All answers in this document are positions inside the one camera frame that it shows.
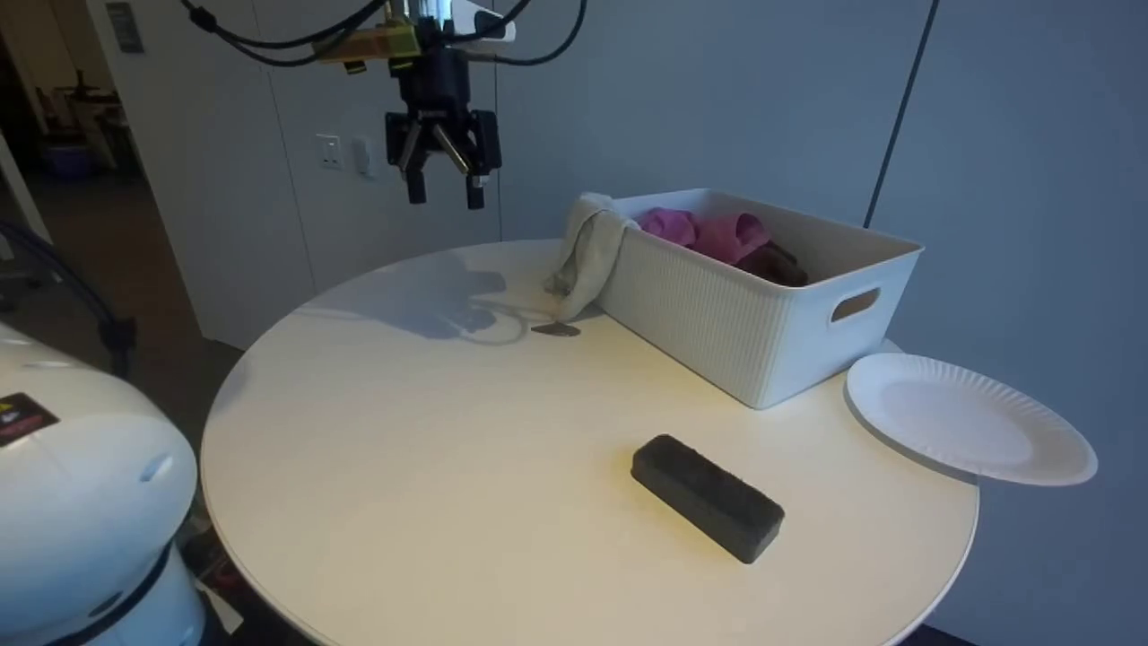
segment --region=bin handle cutout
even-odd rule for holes
[[[851,319],[851,317],[872,308],[878,294],[883,294],[883,286],[872,286],[872,290],[859,290],[859,294],[841,300],[841,301],[833,308],[833,322]]]

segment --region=white plate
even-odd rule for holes
[[[1085,437],[1046,407],[926,356],[865,356],[846,374],[859,422],[888,443],[979,479],[1084,484],[1098,475]]]

